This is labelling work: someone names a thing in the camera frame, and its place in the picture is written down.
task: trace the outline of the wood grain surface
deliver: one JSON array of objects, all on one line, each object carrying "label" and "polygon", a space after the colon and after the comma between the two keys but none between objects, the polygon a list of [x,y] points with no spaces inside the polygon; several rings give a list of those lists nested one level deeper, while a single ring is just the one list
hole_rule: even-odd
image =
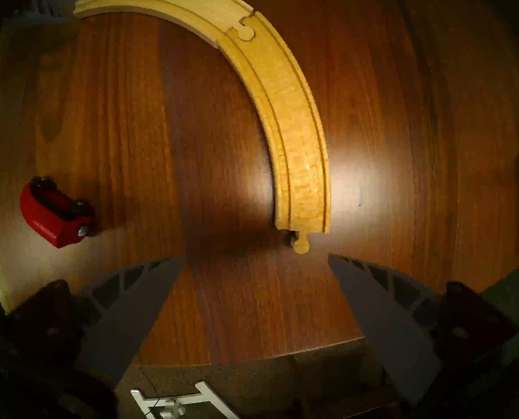
[{"label": "wood grain surface", "polygon": [[[0,91],[0,261],[14,304],[52,279],[76,290],[185,254],[137,360],[229,363],[361,336],[330,252],[438,291],[449,279],[482,290],[519,264],[519,38],[494,5],[244,1],[286,41],[318,105],[331,233],[297,255],[273,226],[256,110],[202,39],[133,14],[82,20],[53,48],[48,29],[20,32]],[[57,250],[30,230],[19,192],[36,174],[88,199],[100,234]]]}]

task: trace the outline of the screw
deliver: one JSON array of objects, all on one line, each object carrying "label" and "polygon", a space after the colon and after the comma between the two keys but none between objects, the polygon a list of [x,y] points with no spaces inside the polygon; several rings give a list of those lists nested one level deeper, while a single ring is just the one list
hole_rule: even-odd
[{"label": "screw", "polygon": [[77,231],[77,235],[79,237],[85,237],[89,233],[89,228],[86,225],[81,225],[79,227],[79,231]]},{"label": "screw", "polygon": [[456,326],[452,329],[452,334],[453,334],[453,336],[456,336],[461,339],[469,338],[469,333],[467,333],[467,331],[463,327],[459,327],[459,326]]}]

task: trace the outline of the toy car wheel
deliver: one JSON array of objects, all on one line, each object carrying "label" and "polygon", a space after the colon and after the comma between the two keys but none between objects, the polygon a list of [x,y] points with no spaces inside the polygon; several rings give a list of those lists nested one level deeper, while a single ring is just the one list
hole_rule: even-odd
[{"label": "toy car wheel", "polygon": [[75,199],[70,204],[70,210],[79,216],[90,216],[93,208],[90,204],[82,199]]},{"label": "toy car wheel", "polygon": [[49,191],[53,191],[57,188],[54,180],[52,180],[50,177],[34,177],[30,183],[37,188],[46,189]]}]

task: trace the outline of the wooden train track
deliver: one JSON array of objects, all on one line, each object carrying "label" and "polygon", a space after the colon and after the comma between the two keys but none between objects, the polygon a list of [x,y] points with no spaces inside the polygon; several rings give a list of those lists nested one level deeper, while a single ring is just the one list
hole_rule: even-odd
[{"label": "wooden train track", "polygon": [[267,137],[275,226],[296,231],[294,249],[307,252],[307,233],[329,232],[328,155],[314,97],[275,28],[242,0],[80,0],[75,14],[125,11],[175,22],[227,57],[246,85]]}]

